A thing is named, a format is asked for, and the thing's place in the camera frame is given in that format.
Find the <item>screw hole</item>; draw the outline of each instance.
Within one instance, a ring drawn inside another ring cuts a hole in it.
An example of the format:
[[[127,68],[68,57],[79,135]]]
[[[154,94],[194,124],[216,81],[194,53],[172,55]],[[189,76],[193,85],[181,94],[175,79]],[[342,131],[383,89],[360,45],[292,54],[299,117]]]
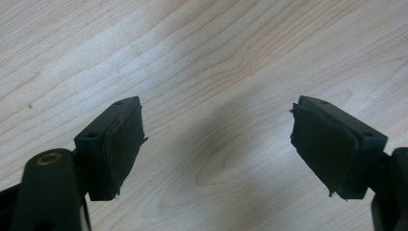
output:
[[[41,156],[40,158],[38,158],[37,160],[37,164],[39,166],[47,166],[47,165],[51,165],[53,163],[58,162],[61,159],[61,154],[60,153],[48,153],[45,154],[43,156]]]
[[[371,133],[371,132],[366,132],[366,133],[364,133],[364,136],[366,136],[366,137],[373,137],[374,134]]]
[[[88,134],[88,137],[89,138],[95,138],[95,137],[97,137],[98,136],[98,133],[89,133]]]

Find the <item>clamp jaw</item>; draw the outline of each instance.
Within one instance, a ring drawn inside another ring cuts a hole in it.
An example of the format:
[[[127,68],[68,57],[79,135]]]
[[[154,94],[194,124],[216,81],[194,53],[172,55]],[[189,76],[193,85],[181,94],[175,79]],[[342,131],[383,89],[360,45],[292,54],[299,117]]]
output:
[[[85,195],[108,201],[120,194],[147,140],[139,98],[115,102],[74,140],[74,151],[33,157],[21,184],[0,192],[1,230],[90,230]]]
[[[375,230],[408,230],[408,148],[389,156],[385,135],[320,99],[300,96],[291,112],[292,144],[330,195],[362,199],[371,188]]]

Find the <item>wooden surface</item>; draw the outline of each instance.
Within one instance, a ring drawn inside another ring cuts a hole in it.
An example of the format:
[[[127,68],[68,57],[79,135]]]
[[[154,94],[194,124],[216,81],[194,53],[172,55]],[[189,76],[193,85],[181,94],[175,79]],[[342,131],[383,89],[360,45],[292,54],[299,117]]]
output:
[[[94,230],[372,230],[290,144],[299,95],[408,144],[408,2],[0,2],[0,188],[138,95],[149,141]]]

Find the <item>rubber jaw pad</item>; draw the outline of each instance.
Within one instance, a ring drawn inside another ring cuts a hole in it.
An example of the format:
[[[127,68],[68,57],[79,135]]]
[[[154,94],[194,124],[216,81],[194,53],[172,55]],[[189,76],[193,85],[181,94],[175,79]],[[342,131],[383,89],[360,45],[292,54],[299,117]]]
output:
[[[75,139],[91,200],[112,200],[131,171],[144,137],[138,97],[115,102]]]
[[[292,144],[330,195],[363,198],[370,162],[381,156],[387,137],[316,98],[300,96],[292,112]]]

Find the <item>wood grain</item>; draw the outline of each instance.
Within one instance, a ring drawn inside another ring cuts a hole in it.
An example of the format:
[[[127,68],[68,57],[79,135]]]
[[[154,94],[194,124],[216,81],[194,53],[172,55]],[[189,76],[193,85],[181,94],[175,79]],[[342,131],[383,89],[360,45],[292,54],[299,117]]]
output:
[[[299,95],[407,145],[408,2],[1,1],[0,189],[111,103],[149,141],[94,230],[372,230],[290,144]]]

